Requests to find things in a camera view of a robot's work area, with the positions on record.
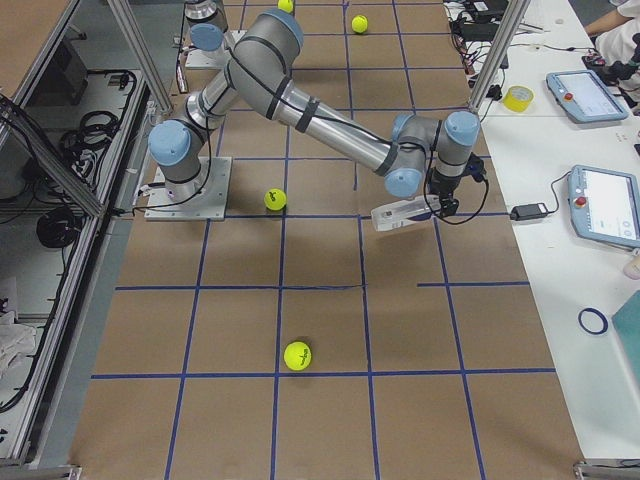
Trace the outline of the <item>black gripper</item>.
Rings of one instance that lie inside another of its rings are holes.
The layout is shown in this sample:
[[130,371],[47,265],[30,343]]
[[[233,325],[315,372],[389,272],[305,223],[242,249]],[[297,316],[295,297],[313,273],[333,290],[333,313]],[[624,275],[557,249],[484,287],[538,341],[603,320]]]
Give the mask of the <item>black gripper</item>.
[[459,187],[461,176],[447,176],[436,169],[432,169],[429,176],[429,193],[436,195],[441,204],[441,216],[450,217],[456,214],[459,200],[455,198],[455,191]]

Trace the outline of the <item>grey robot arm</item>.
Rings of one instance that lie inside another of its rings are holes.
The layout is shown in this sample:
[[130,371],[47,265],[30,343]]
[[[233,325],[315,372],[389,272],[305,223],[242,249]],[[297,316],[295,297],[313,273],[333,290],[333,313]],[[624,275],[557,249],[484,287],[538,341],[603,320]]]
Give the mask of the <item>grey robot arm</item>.
[[193,46],[204,52],[218,50],[228,30],[224,7],[219,1],[201,0],[185,2],[185,19]]
[[399,115],[390,139],[383,139],[295,86],[292,66],[303,43],[303,31],[291,14],[278,8],[260,13],[230,47],[214,79],[190,95],[177,116],[152,128],[149,152],[174,202],[188,202],[203,188],[199,152],[241,99],[264,118],[369,168],[383,177],[389,194],[423,194],[436,199],[431,208],[439,216],[454,215],[459,205],[454,192],[461,179],[486,180],[484,164],[472,152],[480,130],[478,116],[455,111],[440,121]]

